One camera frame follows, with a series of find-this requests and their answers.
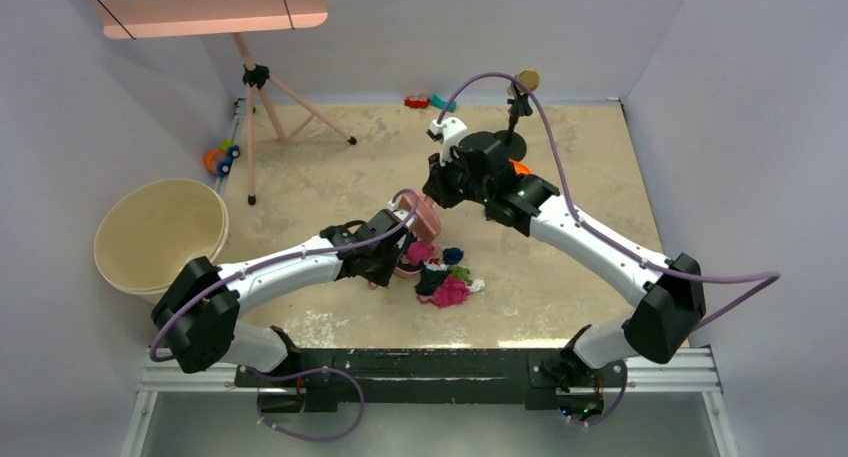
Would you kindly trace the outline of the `pink hand brush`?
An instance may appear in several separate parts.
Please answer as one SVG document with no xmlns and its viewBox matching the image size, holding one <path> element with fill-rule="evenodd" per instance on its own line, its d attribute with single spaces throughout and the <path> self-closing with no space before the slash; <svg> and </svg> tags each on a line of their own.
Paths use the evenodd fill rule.
<svg viewBox="0 0 848 457">
<path fill-rule="evenodd" d="M 417 211 L 420 222 L 416 224 L 412 231 L 409 231 L 419 240 L 433 244 L 441 233 L 441 220 L 434 208 L 434 202 L 429 197 L 422 194 L 420 191 L 415 191 L 413 194 L 409 192 L 400 192 L 398 196 L 392 198 L 395 200 L 406 194 L 413 202 L 413 209 Z"/>
</svg>

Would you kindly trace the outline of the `green paper scrap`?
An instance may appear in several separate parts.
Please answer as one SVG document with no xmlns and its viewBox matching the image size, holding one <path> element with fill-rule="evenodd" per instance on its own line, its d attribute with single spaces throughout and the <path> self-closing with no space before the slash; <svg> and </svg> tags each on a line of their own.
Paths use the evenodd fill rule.
<svg viewBox="0 0 848 457">
<path fill-rule="evenodd" d="M 471 271 L 468 268 L 459 265 L 451 266 L 450 273 L 456 280 L 465 282 L 468 285 L 473 283 L 473 277 L 471 276 Z"/>
</svg>

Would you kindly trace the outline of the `small white paper scrap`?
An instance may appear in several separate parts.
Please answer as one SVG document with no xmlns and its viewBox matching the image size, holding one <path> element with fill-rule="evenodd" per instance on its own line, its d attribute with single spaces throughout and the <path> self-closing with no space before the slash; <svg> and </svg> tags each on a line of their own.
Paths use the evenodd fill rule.
<svg viewBox="0 0 848 457">
<path fill-rule="evenodd" d="M 485 282 L 483 279 L 474 279 L 467 287 L 470 293 L 477 293 L 485 288 Z"/>
</svg>

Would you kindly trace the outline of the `pink dustpan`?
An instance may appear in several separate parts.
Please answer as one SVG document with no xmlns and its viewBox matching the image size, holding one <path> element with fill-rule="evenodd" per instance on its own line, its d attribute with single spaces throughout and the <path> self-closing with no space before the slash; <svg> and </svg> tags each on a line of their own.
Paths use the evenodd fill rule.
<svg viewBox="0 0 848 457">
<path fill-rule="evenodd" d="M 416 276 L 419 276 L 425 268 L 425 263 L 421 262 L 417 265 L 413 265 L 405 260 L 402 260 L 393 270 L 391 277 L 386 277 L 378 282 L 367 282 L 367 287 L 371 290 L 376 290 L 379 287 L 387 287 L 389 283 L 395 278 L 404 278 L 409 279 Z"/>
</svg>

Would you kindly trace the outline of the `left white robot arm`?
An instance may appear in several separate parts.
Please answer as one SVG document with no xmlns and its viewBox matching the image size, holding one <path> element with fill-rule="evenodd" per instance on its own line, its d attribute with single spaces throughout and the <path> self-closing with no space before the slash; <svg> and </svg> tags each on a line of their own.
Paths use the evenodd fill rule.
<svg viewBox="0 0 848 457">
<path fill-rule="evenodd" d="M 410 211 L 382 209 L 367 221 L 327 227 L 265 257 L 220 265 L 206 257 L 189 261 L 151 314 L 158 329 L 151 359 L 162 361 L 157 350 L 166 346 L 186 374 L 229 363 L 259 371 L 272 385 L 289 384 L 298 372 L 292 339 L 242 316 L 293 291 L 341 279 L 387 285 L 413 221 Z"/>
</svg>

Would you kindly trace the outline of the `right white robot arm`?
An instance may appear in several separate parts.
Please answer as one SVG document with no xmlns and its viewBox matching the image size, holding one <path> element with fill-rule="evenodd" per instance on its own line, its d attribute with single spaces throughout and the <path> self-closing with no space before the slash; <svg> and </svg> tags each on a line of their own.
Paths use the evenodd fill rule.
<svg viewBox="0 0 848 457">
<path fill-rule="evenodd" d="M 561 358 L 564 376 L 584 384 L 606 364 L 640 356 L 668 363 L 706 313 L 703 288 L 680 278 L 697 261 L 647 251 L 582 213 L 534 174 L 520 175 L 491 132 L 436 130 L 441 149 L 428 159 L 423 192 L 443 209 L 461 202 L 483 206 L 491 218 L 560 250 L 599 276 L 632 306 L 630 316 L 587 325 Z"/>
</svg>

